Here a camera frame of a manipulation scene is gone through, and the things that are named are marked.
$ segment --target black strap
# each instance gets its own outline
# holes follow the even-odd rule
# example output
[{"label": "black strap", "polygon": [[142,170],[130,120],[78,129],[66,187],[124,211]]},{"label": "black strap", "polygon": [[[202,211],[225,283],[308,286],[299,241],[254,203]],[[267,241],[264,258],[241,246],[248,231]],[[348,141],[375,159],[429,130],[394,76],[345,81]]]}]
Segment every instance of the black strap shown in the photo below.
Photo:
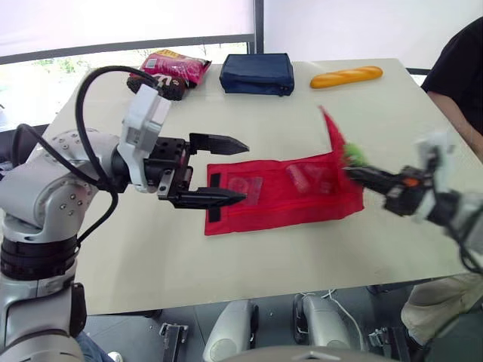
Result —
[{"label": "black strap", "polygon": [[[220,187],[221,173],[213,173],[210,177],[210,187]],[[221,209],[213,207],[208,209],[208,222],[221,221]]]}]

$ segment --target green object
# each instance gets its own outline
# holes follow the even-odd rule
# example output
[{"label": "green object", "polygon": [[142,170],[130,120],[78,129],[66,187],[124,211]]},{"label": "green object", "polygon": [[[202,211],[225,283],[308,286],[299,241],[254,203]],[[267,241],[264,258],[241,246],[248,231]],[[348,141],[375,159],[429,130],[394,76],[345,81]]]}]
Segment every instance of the green object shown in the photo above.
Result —
[{"label": "green object", "polygon": [[344,160],[348,166],[368,166],[369,162],[354,143],[344,145]]}]

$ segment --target red mesh bag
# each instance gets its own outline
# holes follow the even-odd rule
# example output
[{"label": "red mesh bag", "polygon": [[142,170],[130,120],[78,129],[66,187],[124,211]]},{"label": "red mesh bag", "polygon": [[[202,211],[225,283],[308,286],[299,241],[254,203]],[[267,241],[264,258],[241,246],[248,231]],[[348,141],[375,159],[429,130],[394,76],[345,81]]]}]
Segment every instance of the red mesh bag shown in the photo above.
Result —
[{"label": "red mesh bag", "polygon": [[332,152],[291,161],[209,164],[208,184],[247,194],[207,211],[205,235],[342,219],[364,209],[362,187],[343,171],[344,138],[321,108]]}]

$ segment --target black shirt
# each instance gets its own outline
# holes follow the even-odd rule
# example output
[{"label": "black shirt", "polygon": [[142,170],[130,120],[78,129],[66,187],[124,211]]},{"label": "black shirt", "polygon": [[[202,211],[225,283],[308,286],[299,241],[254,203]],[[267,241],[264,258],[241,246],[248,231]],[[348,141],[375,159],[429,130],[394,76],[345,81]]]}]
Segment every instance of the black shirt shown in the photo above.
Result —
[{"label": "black shirt", "polygon": [[483,17],[446,44],[422,88],[453,99],[483,134]]}]

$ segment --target person's arm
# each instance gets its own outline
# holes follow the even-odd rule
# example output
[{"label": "person's arm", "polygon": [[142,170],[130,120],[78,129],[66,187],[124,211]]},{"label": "person's arm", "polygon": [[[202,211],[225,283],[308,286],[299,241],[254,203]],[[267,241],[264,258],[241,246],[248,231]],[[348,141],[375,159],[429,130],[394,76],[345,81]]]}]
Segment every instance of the person's arm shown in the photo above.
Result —
[{"label": "person's arm", "polygon": [[428,92],[428,96],[483,162],[483,136],[466,120],[456,102],[448,96],[432,91]]}]

